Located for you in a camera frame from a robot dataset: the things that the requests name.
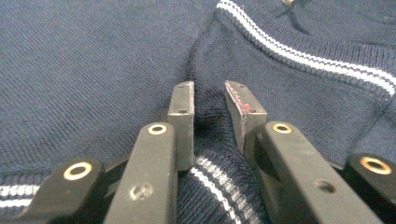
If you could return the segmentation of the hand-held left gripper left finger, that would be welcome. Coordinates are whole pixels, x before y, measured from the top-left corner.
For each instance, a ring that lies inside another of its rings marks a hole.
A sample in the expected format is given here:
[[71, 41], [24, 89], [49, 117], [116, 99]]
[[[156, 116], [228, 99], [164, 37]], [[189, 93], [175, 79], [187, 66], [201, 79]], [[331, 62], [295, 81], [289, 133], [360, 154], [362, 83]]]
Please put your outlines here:
[[177, 84], [166, 121], [137, 136], [104, 224], [176, 224], [177, 173], [194, 163], [194, 83]]

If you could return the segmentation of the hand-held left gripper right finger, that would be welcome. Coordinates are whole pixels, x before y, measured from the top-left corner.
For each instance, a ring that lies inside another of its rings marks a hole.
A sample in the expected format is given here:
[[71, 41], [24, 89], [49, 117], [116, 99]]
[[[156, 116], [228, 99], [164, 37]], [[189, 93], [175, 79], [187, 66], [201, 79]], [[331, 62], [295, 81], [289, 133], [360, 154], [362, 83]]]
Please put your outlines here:
[[236, 143], [273, 224], [382, 224], [298, 128], [269, 121], [249, 88], [227, 80]]

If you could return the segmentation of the dark navy knitted vest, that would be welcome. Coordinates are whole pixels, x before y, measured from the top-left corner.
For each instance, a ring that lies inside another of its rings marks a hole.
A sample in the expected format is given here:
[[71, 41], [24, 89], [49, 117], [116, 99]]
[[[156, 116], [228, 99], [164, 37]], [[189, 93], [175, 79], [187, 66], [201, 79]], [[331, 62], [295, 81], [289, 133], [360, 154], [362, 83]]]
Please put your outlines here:
[[224, 84], [327, 159], [396, 163], [396, 0], [0, 0], [0, 220], [65, 161], [111, 162], [195, 85], [179, 224], [268, 224]]

